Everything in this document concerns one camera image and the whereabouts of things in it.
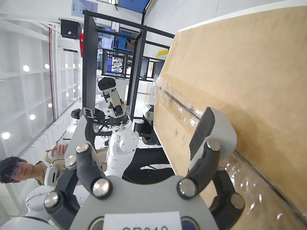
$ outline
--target humanoid robot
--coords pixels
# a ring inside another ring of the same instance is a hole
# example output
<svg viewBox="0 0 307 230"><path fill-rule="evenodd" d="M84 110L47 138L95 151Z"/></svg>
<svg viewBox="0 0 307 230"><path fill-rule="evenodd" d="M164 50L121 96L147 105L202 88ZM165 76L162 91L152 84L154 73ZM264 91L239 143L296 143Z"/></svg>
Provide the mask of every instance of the humanoid robot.
<svg viewBox="0 0 307 230"><path fill-rule="evenodd" d="M234 128L226 116L207 107L189 144L191 164L185 177L172 176L161 183L136 185L121 177L133 159L138 133L132 130L132 122L123 108L114 79L103 78L98 86L109 104L106 116L110 116L112 125L107 171L103 173L103 163L97 159L94 147L93 112L83 108L65 153L66 170L55 190L44 199L45 210L57 227L65 230L108 230L112 214L142 216L146 213L179 212L182 230L231 229L240 218L245 203L234 190L225 170L227 159L237 143ZM208 208L199 193L211 180L217 196ZM81 196L75 190L78 181L87 191ZM43 216L36 214L36 218L42 219ZM16 220L28 221L29 218ZM29 229L35 230L41 229L38 224L43 222L32 219L31 224ZM158 228L149 226L146 229Z"/></svg>

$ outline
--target ceiling light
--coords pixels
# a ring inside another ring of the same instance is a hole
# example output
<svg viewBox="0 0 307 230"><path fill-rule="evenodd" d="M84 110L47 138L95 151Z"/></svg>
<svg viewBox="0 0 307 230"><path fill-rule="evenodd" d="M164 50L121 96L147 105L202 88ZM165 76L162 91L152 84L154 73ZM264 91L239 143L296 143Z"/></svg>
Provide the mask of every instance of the ceiling light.
<svg viewBox="0 0 307 230"><path fill-rule="evenodd" d="M10 133L9 132L4 132L3 134L2 134L2 138L3 139L8 139L10 137Z"/></svg>
<svg viewBox="0 0 307 230"><path fill-rule="evenodd" d="M27 65L25 65L25 66L23 66L23 70L24 70L24 72L29 72L30 68Z"/></svg>

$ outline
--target white shelving unit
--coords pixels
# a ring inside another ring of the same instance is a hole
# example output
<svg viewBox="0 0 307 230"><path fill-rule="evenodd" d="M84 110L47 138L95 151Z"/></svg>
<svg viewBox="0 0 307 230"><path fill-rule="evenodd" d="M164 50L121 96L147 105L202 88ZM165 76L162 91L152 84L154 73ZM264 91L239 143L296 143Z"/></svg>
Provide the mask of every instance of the white shelving unit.
<svg viewBox="0 0 307 230"><path fill-rule="evenodd" d="M60 94L61 111L64 112L74 101L72 98L78 98L81 91L80 85L81 56L79 52L64 51L63 47L59 49L59 70L60 70Z"/></svg>
<svg viewBox="0 0 307 230"><path fill-rule="evenodd" d="M48 32L30 22L1 21L0 28L0 135L6 156L18 155L53 121Z"/></svg>

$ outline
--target person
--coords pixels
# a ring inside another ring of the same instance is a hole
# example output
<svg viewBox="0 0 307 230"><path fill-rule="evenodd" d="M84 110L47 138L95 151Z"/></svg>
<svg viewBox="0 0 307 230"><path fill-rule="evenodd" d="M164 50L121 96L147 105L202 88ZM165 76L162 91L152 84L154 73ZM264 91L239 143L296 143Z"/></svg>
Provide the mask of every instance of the person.
<svg viewBox="0 0 307 230"><path fill-rule="evenodd" d="M51 150L46 151L44 161L50 164L54 164L58 168L57 178L65 170L64 154L68 144L55 145ZM54 157L55 152L57 154L54 160L49 159L48 153ZM106 160L107 149L97 150L98 158L104 162ZM45 181L45 173L47 166L43 161L37 162L35 165L28 163L26 160L19 157L8 157L0 162L0 182L1 183L19 183L29 178L34 178L38 181L39 185L43 185ZM103 171L106 171L106 166L103 165Z"/></svg>
<svg viewBox="0 0 307 230"><path fill-rule="evenodd" d="M54 164L58 168L57 178L65 170L64 154L68 144L55 145L51 150L46 151L44 161ZM57 157L54 160L49 159L48 152L54 157L56 152ZM107 149L97 150L98 158L103 164L103 171L106 171L106 154ZM174 175L172 168L160 170L141 169L142 167L152 164L169 164L169 161L162 148L154 149L136 149L134 158L128 168L125 170L123 179L137 184L153 184L161 182L168 177ZM44 185L45 173L47 166L43 161L39 161L35 165L28 163L26 160L19 157L8 157L0 162L0 182L1 183L19 183L29 178L34 178L39 185Z"/></svg>

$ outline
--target plastic wrap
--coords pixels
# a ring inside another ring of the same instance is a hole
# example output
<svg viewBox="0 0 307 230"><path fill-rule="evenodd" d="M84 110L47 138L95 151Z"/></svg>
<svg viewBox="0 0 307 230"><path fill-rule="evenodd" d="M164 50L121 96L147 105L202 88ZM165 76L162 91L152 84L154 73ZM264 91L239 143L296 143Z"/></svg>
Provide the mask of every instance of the plastic wrap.
<svg viewBox="0 0 307 230"><path fill-rule="evenodd" d="M150 94L155 98L154 126L157 135L176 174L185 176L189 165L188 145L204 110L198 109L191 99L185 99L160 77L155 77ZM167 125L170 118L172 124L177 121L176 126ZM159 130L158 126L164 124L169 131ZM235 151L228 161L226 170L236 192L243 196L246 203L241 218L232 229L306 228L304 216L239 152ZM201 196L209 207L216 196L213 182L201 192Z"/></svg>

